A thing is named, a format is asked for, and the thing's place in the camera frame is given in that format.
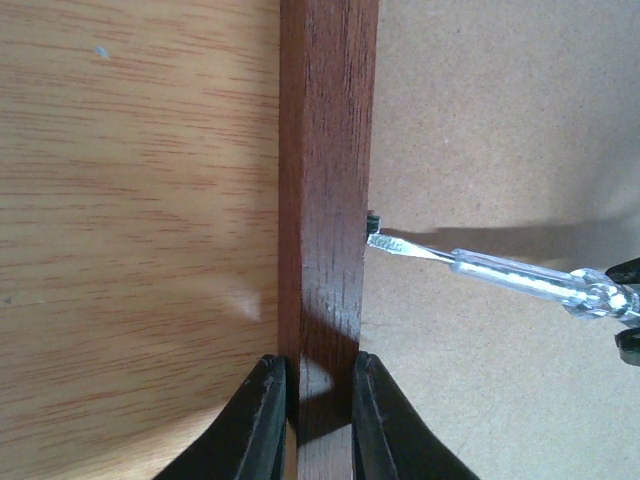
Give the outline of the clear handle screwdriver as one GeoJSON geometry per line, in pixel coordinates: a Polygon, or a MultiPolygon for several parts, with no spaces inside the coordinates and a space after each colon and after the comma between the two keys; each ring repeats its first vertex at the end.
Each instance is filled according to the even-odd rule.
{"type": "Polygon", "coordinates": [[[556,302],[577,318],[610,317],[639,326],[639,291],[594,269],[567,273],[464,249],[445,253],[380,233],[369,235],[367,244],[393,255],[441,262],[456,274],[556,302]]]}

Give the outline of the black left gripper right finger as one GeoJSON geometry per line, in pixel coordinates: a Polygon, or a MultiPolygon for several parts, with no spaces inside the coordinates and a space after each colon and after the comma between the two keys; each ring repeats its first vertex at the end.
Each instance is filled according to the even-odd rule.
{"type": "Polygon", "coordinates": [[[426,426],[380,358],[358,353],[353,371],[355,479],[475,479],[426,426]]]}

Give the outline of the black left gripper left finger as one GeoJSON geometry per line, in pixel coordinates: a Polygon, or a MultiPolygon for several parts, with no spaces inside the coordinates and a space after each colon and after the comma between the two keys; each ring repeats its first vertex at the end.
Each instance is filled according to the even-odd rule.
{"type": "Polygon", "coordinates": [[[286,438],[286,361],[263,356],[206,431],[161,479],[281,479],[286,438]]]}

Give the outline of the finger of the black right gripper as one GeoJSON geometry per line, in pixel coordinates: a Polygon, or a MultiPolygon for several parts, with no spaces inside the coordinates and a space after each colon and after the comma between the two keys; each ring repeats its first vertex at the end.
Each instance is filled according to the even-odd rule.
{"type": "Polygon", "coordinates": [[[640,284],[640,258],[635,258],[610,267],[605,275],[619,285],[640,284]]]}
{"type": "Polygon", "coordinates": [[[620,359],[628,365],[640,365],[640,328],[621,331],[615,336],[620,359]]]}

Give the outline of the brown wooden picture frame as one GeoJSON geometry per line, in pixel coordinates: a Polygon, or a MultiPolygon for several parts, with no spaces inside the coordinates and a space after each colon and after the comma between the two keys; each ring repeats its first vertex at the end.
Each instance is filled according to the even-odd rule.
{"type": "Polygon", "coordinates": [[[280,5],[278,351],[299,479],[352,475],[379,5],[280,5]]]}

